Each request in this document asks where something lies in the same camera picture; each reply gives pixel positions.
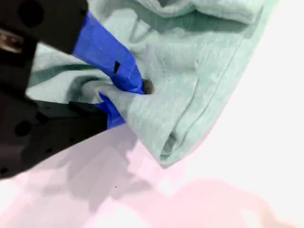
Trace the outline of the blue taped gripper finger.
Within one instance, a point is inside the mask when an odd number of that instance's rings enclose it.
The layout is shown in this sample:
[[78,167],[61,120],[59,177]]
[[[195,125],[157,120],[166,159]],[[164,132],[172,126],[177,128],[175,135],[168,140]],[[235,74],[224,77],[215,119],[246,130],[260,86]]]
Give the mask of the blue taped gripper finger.
[[112,102],[89,104],[70,101],[68,104],[38,101],[41,141],[35,158],[40,163],[83,140],[125,123]]
[[61,52],[102,70],[119,89],[150,94],[132,53],[88,9],[85,0],[16,0],[20,28]]

